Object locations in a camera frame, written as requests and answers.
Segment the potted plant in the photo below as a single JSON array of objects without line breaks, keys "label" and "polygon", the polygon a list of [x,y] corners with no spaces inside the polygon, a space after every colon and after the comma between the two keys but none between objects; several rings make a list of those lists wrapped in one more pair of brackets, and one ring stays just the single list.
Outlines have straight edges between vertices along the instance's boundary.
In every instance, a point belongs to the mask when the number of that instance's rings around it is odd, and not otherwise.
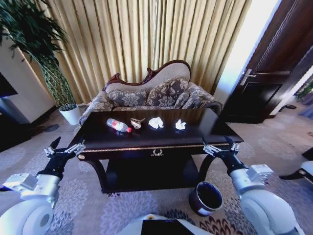
[{"label": "potted plant", "polygon": [[59,111],[70,124],[78,124],[79,109],[53,53],[61,51],[56,42],[66,42],[65,32],[33,0],[0,0],[0,46],[3,38],[13,41],[13,56],[19,48],[39,63]]}]

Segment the trash bin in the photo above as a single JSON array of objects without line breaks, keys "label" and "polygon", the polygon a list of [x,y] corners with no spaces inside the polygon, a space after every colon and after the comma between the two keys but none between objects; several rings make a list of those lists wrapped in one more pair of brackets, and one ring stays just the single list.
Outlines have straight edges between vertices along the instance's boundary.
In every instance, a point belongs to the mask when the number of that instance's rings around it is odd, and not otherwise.
[{"label": "trash bin", "polygon": [[191,209],[200,216],[209,216],[221,208],[223,203],[220,191],[209,182],[200,182],[189,194]]}]

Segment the bottle label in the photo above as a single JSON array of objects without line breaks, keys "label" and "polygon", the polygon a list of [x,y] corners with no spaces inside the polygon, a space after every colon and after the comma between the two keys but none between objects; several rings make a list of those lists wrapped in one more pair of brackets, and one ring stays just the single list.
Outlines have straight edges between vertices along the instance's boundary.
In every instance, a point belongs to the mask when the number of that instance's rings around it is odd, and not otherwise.
[{"label": "bottle label", "polygon": [[123,123],[120,122],[120,121],[116,121],[116,120],[115,120],[115,121],[112,123],[112,127],[113,127],[115,130],[120,131],[120,130],[122,130],[122,128],[123,128]]}]

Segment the beige curtain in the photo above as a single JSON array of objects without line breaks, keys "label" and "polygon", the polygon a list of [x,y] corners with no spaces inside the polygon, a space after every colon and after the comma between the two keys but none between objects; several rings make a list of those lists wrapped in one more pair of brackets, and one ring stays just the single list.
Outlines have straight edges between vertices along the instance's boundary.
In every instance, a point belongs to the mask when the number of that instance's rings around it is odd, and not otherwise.
[{"label": "beige curtain", "polygon": [[115,73],[140,82],[147,67],[174,59],[187,61],[192,81],[212,93],[251,0],[47,2],[49,9],[38,4],[67,33],[61,70],[76,102],[88,103]]}]

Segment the floor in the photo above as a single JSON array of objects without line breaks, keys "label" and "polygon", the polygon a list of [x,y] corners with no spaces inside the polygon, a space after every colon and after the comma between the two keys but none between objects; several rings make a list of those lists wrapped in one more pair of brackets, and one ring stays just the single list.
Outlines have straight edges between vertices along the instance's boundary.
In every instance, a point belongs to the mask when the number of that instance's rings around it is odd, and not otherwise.
[{"label": "floor", "polygon": [[[304,232],[311,234],[313,186],[304,179],[283,181],[277,177],[298,169],[305,161],[301,153],[313,146],[313,121],[297,116],[303,107],[298,103],[296,106],[297,109],[284,109],[274,119],[261,124],[229,125],[245,140],[239,158],[247,165],[267,164],[274,170],[275,174],[266,182],[268,189],[292,206]],[[69,125],[54,112],[37,132],[34,131],[31,140],[0,153],[0,182],[15,173],[36,174],[48,162],[43,148],[58,136],[62,137],[60,147],[66,147],[78,130],[79,126]],[[204,156],[193,156],[198,167]],[[102,194],[91,166],[72,159],[60,183],[60,198],[47,235],[114,235],[136,217],[149,213],[186,219],[214,235],[256,234],[241,212],[239,199],[221,161],[213,162],[206,180],[220,189],[224,204],[210,217],[203,218],[189,207],[190,188]],[[1,192],[0,201],[2,214],[19,202],[19,195],[12,191]]]}]

